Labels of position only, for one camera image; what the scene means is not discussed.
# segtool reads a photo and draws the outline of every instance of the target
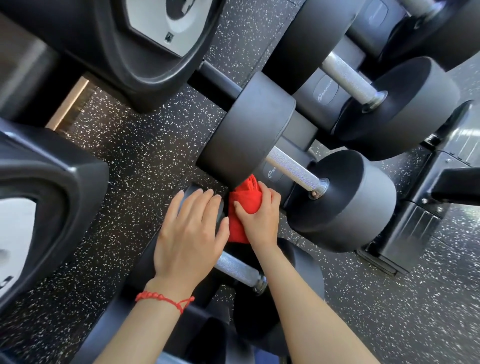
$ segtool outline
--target red bracelet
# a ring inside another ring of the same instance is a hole
[[[148,298],[153,298],[154,300],[166,301],[168,303],[171,303],[176,308],[178,308],[178,310],[180,311],[180,315],[183,314],[183,310],[185,310],[185,308],[187,308],[187,306],[190,304],[190,302],[193,302],[195,300],[195,297],[192,296],[187,300],[182,300],[182,301],[179,301],[179,302],[175,302],[175,301],[172,301],[171,299],[165,297],[162,294],[159,294],[159,293],[156,293],[156,292],[143,291],[143,292],[140,292],[137,295],[137,297],[135,298],[135,302],[138,302],[140,300],[146,300]]]

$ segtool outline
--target rubber gym flooring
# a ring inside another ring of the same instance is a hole
[[[206,58],[245,85],[301,3],[227,1]],[[480,100],[480,55],[451,73],[462,101]],[[26,363],[69,361],[161,225],[171,197],[192,181],[225,191],[194,166],[223,114],[187,85],[147,115],[93,91],[66,137],[109,164],[107,197],[75,259],[2,317],[3,346]],[[312,148],[320,157],[328,153],[318,143]],[[402,195],[427,156],[419,146],[379,165]],[[322,251],[291,231],[285,218],[279,234],[318,259],[328,303],[382,363],[480,361],[480,208],[452,206],[415,271],[396,278],[353,253]],[[228,304],[233,292],[222,289],[216,299]]]

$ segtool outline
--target person's left hand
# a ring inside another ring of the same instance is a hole
[[[179,211],[182,199],[180,191],[168,207],[155,247],[156,276],[149,282],[163,292],[181,290],[179,297],[191,294],[212,270],[230,235],[224,218],[215,236],[221,197],[213,190],[195,191]]]

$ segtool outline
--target finger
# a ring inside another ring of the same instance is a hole
[[[187,219],[188,215],[190,214],[190,210],[192,209],[192,205],[195,202],[195,200],[203,194],[203,190],[199,188],[196,190],[194,193],[192,193],[190,196],[188,196],[185,201],[183,201],[183,204],[180,208],[179,214],[178,214],[178,221],[183,222]]]
[[[220,222],[220,227],[218,228],[218,233],[215,237],[215,251],[217,256],[220,257],[222,254],[225,244],[227,244],[228,237],[230,236],[230,229],[228,228],[228,217],[223,218]]]
[[[258,182],[258,184],[260,185],[260,189],[262,190],[262,205],[260,206],[260,208],[262,208],[272,203],[272,194],[270,193],[270,190],[265,185],[265,183]]]
[[[191,221],[202,221],[202,217],[204,215],[205,208],[213,197],[213,190],[210,188],[206,190],[202,195],[200,195],[192,205],[192,209],[190,210],[189,219]]]
[[[170,206],[168,206],[168,210],[167,210],[167,213],[165,214],[165,218],[163,219],[162,229],[168,229],[168,227],[177,218],[179,207],[184,194],[185,193],[183,191],[179,191],[175,195],[175,197],[173,197],[172,201],[170,202]]]
[[[251,215],[245,211],[241,203],[238,201],[233,201],[233,207],[235,208],[235,214],[239,218],[240,222],[245,224]]]
[[[219,195],[216,194],[213,196],[210,201],[208,201],[202,217],[203,225],[208,229],[213,229],[213,232],[215,232],[216,218],[218,217],[218,209],[220,208],[221,201],[222,198]]]
[[[277,191],[272,190],[269,188],[270,193],[272,194],[272,207],[275,209],[280,208],[280,202],[282,200],[282,195],[279,194]]]

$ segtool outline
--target red cloth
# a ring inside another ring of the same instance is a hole
[[[238,186],[235,191],[230,192],[228,197],[228,226],[230,228],[228,241],[250,244],[245,235],[243,225],[235,213],[233,201],[240,202],[243,209],[249,214],[254,214],[258,211],[262,204],[262,190],[253,174]]]

